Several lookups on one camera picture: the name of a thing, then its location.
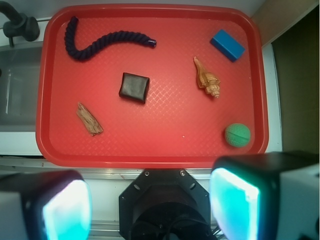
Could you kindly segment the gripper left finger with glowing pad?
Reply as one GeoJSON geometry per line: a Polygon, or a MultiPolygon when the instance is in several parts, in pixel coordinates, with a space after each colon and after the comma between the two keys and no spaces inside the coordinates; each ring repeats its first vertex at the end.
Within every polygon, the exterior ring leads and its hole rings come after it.
{"type": "Polygon", "coordinates": [[[2,240],[86,240],[91,222],[90,188],[75,170],[0,177],[2,240]]]}

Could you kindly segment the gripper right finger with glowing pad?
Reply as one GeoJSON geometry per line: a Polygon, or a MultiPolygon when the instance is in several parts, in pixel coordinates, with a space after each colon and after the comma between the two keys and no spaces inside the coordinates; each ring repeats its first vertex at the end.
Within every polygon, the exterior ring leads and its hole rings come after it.
{"type": "Polygon", "coordinates": [[[229,240],[317,240],[320,156],[303,151],[222,156],[212,167],[209,198],[229,240]]]}

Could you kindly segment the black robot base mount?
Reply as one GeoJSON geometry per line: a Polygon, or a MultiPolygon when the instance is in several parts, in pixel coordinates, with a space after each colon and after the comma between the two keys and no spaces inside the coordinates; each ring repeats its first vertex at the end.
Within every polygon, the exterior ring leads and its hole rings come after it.
{"type": "Polygon", "coordinates": [[[214,240],[208,191],[184,169],[145,169],[119,195],[126,240],[214,240]]]}

